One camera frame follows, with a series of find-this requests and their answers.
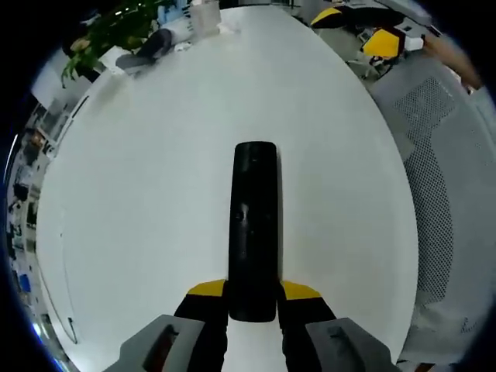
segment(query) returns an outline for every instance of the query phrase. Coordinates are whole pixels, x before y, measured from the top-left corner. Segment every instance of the green plant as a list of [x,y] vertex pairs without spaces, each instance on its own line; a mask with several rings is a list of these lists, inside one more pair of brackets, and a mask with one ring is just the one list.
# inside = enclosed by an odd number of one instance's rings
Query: green plant
[[152,21],[157,18],[159,5],[170,7],[175,0],[122,0],[122,4],[96,19],[88,33],[79,39],[74,51],[62,71],[62,84],[66,78],[74,79],[78,67],[95,68],[98,58],[113,46],[133,51],[150,35]]

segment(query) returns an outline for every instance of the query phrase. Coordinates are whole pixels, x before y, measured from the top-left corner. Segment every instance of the desk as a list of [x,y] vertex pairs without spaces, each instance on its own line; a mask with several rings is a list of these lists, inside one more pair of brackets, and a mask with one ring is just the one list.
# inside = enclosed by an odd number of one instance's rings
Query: desk
[[[320,291],[396,360],[415,300],[417,233],[381,113],[283,11],[222,17],[240,33],[172,53],[138,78],[101,76],[47,170],[38,255],[58,313],[74,319],[79,344],[57,332],[67,355],[81,372],[99,371],[189,288],[226,276],[234,148],[265,140],[281,153],[284,279]],[[276,322],[229,321],[228,336],[224,370],[285,370]]]

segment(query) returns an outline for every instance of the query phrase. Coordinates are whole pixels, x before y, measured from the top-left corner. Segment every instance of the person's arm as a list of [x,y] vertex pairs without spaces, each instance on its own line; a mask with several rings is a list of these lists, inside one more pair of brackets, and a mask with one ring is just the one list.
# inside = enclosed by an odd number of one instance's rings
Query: person's arm
[[474,89],[479,89],[484,85],[468,56],[445,40],[436,36],[425,35],[424,50],[439,58],[443,64],[455,71],[462,78],[464,84],[468,84]]

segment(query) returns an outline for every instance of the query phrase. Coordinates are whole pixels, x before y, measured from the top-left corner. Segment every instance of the black cylindrical object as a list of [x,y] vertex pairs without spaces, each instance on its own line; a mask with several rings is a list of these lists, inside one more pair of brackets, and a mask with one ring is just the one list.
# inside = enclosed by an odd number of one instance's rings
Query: black cylindrical object
[[279,281],[276,146],[237,145],[232,175],[229,315],[242,322],[271,322]]

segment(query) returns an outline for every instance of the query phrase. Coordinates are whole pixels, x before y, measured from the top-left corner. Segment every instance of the white table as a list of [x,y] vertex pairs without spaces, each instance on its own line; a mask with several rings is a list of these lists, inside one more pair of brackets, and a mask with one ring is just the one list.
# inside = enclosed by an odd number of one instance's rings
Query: white table
[[[102,76],[43,185],[38,255],[81,372],[187,290],[227,274],[237,143],[282,159],[287,280],[320,291],[398,358],[417,281],[415,214],[393,138],[351,70],[270,7],[223,11],[202,40],[132,79]],[[79,344],[61,330],[74,319]],[[276,322],[229,321],[224,370],[285,370]]]

